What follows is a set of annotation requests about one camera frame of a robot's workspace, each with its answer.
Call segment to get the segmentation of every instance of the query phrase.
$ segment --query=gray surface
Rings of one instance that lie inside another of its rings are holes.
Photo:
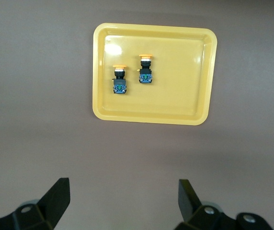
[[[96,118],[92,35],[104,22],[213,30],[205,123]],[[274,228],[274,1],[0,0],[0,216],[67,176],[58,230],[172,230],[179,178]]]

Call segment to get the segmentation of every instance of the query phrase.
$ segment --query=tray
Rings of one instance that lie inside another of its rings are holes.
[[[199,125],[208,115],[217,38],[208,29],[104,23],[93,35],[92,108],[103,120]],[[139,54],[152,54],[153,82],[139,83]],[[126,65],[125,94],[113,92]]]

